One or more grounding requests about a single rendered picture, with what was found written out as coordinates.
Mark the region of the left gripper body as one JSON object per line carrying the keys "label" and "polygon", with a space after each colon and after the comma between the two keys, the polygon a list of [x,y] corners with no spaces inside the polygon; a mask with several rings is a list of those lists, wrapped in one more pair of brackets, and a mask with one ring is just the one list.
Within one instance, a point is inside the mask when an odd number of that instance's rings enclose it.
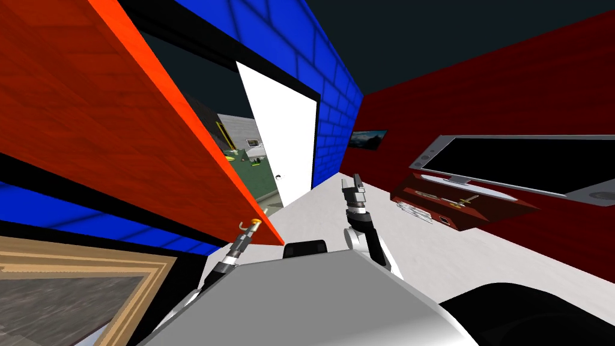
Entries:
{"label": "left gripper body", "polygon": [[237,258],[243,253],[252,241],[252,231],[247,231],[236,238],[225,257],[225,264],[235,264]]}

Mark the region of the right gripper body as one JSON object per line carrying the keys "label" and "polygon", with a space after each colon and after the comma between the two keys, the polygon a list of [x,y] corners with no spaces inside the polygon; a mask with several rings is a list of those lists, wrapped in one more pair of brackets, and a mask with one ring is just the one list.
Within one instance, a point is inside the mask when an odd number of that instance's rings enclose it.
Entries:
{"label": "right gripper body", "polygon": [[365,189],[360,187],[343,188],[345,202],[349,211],[365,211]]}

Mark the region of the white door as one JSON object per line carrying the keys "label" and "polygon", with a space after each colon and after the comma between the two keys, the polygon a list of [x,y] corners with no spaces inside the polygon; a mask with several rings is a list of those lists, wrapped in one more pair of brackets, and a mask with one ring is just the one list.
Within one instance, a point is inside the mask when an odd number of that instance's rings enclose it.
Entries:
{"label": "white door", "polygon": [[318,103],[244,64],[237,67],[287,207],[312,188]]}

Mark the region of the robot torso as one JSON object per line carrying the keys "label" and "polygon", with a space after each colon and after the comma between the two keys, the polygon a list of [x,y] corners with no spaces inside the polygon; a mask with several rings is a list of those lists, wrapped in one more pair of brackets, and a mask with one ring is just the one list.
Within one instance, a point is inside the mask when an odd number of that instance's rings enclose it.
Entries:
{"label": "robot torso", "polygon": [[478,346],[357,250],[238,266],[139,346]]}

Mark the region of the red television cabinet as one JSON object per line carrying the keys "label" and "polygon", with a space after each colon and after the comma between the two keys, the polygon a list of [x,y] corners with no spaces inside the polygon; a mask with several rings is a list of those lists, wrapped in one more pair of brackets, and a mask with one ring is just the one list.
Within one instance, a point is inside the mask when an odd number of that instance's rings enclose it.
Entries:
{"label": "red television cabinet", "polygon": [[417,173],[403,180],[390,197],[394,202],[403,202],[428,213],[434,221],[457,231],[538,211],[522,200],[510,201],[483,192],[463,190],[429,181]]}

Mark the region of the grey flat screen television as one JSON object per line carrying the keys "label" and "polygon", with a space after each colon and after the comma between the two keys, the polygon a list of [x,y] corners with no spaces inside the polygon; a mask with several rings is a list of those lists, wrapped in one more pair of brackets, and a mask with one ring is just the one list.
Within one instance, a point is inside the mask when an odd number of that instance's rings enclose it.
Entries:
{"label": "grey flat screen television", "polygon": [[429,181],[468,191],[482,182],[615,205],[615,135],[441,135],[411,168]]}

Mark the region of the wooden framed picture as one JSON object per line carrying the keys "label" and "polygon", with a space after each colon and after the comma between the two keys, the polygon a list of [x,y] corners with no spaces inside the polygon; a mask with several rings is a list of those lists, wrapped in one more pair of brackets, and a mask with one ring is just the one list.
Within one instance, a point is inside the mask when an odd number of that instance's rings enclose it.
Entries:
{"label": "wooden framed picture", "polygon": [[0,237],[0,346],[127,346],[175,261]]}

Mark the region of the red wooden door leaf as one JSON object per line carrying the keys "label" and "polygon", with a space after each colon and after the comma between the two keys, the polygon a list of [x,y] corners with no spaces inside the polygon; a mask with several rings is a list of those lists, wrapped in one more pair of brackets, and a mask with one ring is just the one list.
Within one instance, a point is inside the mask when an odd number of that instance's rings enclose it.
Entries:
{"label": "red wooden door leaf", "polygon": [[0,152],[233,240],[280,234],[118,0],[0,0]]}

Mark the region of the small dark wall picture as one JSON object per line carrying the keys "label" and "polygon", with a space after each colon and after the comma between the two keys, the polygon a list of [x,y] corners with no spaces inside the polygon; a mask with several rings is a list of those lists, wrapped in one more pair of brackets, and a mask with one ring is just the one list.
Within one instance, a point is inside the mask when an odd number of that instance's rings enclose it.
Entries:
{"label": "small dark wall picture", "polygon": [[377,150],[383,141],[387,130],[355,131],[352,132],[348,147],[365,150]]}

